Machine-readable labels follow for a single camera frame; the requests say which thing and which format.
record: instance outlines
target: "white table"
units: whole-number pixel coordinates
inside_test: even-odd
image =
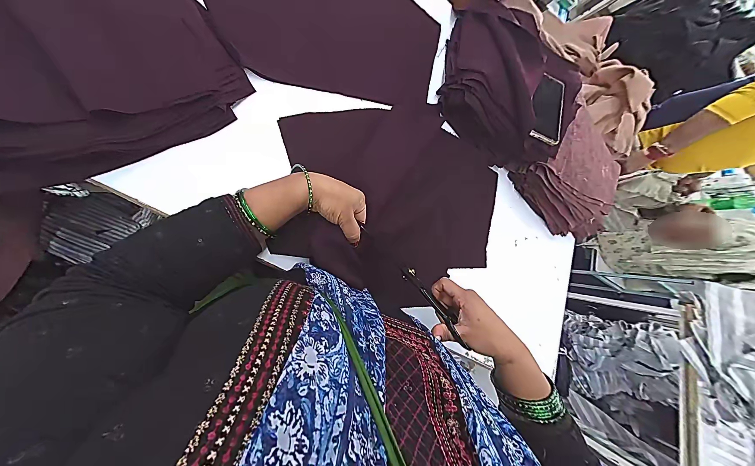
[[[446,0],[416,1],[441,24],[429,96],[434,103],[434,91],[443,80],[445,41],[454,17]],[[257,92],[235,105],[236,122],[204,139],[95,176],[93,181],[143,205],[174,214],[205,198],[289,174],[286,148],[277,127],[279,118],[305,112],[388,108],[272,83],[250,72],[248,75]],[[476,290],[527,344],[541,369],[552,374],[572,253],[573,238],[552,236],[501,172],[487,244],[487,268],[450,270],[450,276]],[[434,323],[426,316],[424,320]]]

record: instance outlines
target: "mobile phone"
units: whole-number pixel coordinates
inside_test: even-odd
[[[536,126],[530,135],[542,143],[555,146],[561,140],[561,112],[565,83],[545,73],[532,97]]]

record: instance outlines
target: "person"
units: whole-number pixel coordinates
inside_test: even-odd
[[[711,212],[705,206],[688,203],[688,196],[700,191],[701,181],[696,176],[661,170],[644,170],[622,176],[602,229],[620,233],[636,230],[645,221],[681,210]]]
[[[648,165],[668,173],[707,173],[755,165],[755,81],[729,92],[683,123],[640,132],[639,142],[643,148],[624,159],[623,173]]]
[[[599,233],[604,262],[617,273],[716,281],[755,290],[755,221],[690,209]]]
[[[304,172],[160,220],[42,291],[0,328],[0,464],[599,464],[473,291],[432,287],[493,358],[498,407],[445,324],[260,264],[306,207],[364,247],[362,193]]]

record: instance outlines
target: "green strap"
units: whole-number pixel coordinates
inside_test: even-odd
[[[403,455],[401,454],[401,447],[397,445],[392,426],[389,424],[389,419],[386,418],[386,411],[383,410],[380,397],[378,397],[378,391],[375,390],[372,377],[369,376],[366,364],[363,363],[360,353],[358,353],[358,347],[355,345],[354,338],[352,338],[352,334],[349,332],[349,326],[346,325],[346,320],[343,318],[340,310],[337,309],[337,306],[334,305],[334,302],[325,296],[323,296],[323,300],[329,303],[334,316],[337,318],[337,323],[340,324],[340,332],[343,334],[343,341],[346,343],[349,357],[352,358],[354,370],[358,374],[360,388],[363,391],[366,402],[369,404],[369,410],[372,411],[372,417],[375,419],[375,424],[378,428],[377,431],[383,440],[383,446],[386,447],[387,463],[389,466],[406,466],[406,462],[403,460]]]
[[[194,308],[188,311],[188,313],[196,313],[210,306],[226,294],[245,288],[250,284],[254,284],[256,278],[251,274],[234,274],[225,279],[222,283],[218,284],[207,296],[194,303]]]

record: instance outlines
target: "embroidered border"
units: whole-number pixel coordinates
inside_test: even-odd
[[[450,374],[440,362],[430,339],[419,328],[403,321],[383,316],[386,338],[410,347],[421,364],[426,405],[438,445],[447,465],[478,464],[475,447],[463,421],[460,399]]]
[[[239,211],[241,207],[238,206],[236,199],[234,199],[230,194],[226,194],[224,196],[220,196],[219,200],[222,201],[223,205],[225,206],[225,211],[227,211],[227,215],[231,217],[231,221],[233,222],[234,226],[237,227],[237,230],[245,233],[245,235],[248,236],[248,238],[253,243],[258,243],[259,239],[254,235],[254,232],[251,230],[251,226],[248,225],[248,222],[245,221],[245,219],[242,217],[242,213],[240,213]]]
[[[262,304],[222,391],[177,466],[232,464],[259,426],[283,365],[311,309],[309,287],[281,280]]]

